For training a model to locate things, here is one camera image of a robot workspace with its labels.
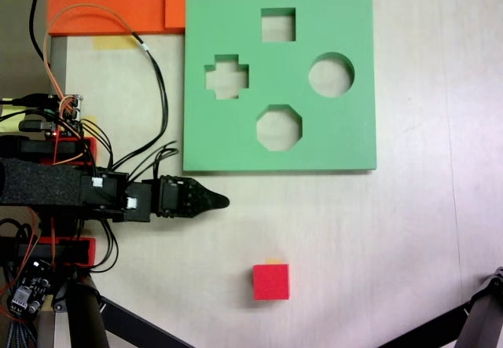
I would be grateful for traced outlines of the black holed gripper finger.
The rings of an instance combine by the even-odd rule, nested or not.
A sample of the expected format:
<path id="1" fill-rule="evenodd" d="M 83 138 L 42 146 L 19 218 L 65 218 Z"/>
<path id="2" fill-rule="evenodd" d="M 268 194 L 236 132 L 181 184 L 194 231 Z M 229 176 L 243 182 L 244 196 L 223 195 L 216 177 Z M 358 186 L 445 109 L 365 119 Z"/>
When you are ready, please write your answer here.
<path id="1" fill-rule="evenodd" d="M 180 216 L 194 218 L 206 211 L 224 209 L 229 206 L 229 199 L 202 186 L 192 178 L 180 180 Z"/>

